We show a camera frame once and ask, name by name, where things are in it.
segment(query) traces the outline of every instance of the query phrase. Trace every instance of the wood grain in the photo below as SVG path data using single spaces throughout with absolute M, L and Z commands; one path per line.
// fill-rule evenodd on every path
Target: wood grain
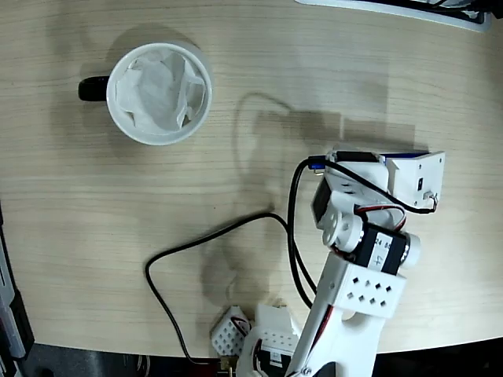
M 435 215 L 411 217 L 418 267 L 380 351 L 503 336 L 501 25 L 476 34 L 291 0 L 6 0 L 0 14 L 0 199 L 13 271 L 38 342 L 181 355 L 143 264 L 224 221 L 274 206 L 305 156 L 342 143 L 447 152 Z M 128 50 L 182 39 L 215 71 L 215 100 L 187 141 L 148 147 L 84 104 L 78 82 Z M 306 174 L 299 248 L 326 250 Z M 193 356 L 231 304 L 307 315 L 285 235 L 262 221 L 155 264 Z

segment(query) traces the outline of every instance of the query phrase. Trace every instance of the mug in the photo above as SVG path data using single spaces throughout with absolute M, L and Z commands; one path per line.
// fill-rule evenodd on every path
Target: mug
M 116 83 L 124 75 L 130 64 L 141 55 L 154 50 L 169 49 L 180 53 L 198 70 L 206 85 L 203 104 L 195 117 L 177 131 L 168 134 L 147 134 L 134 125 L 132 116 L 122 110 L 116 102 Z M 169 145 L 185 140 L 196 132 L 206 120 L 213 98 L 213 73 L 211 65 L 202 51 L 187 42 L 156 42 L 139 46 L 124 55 L 112 69 L 110 76 L 95 76 L 84 79 L 79 84 L 79 98 L 82 101 L 106 101 L 108 112 L 114 123 L 130 138 L 146 145 Z

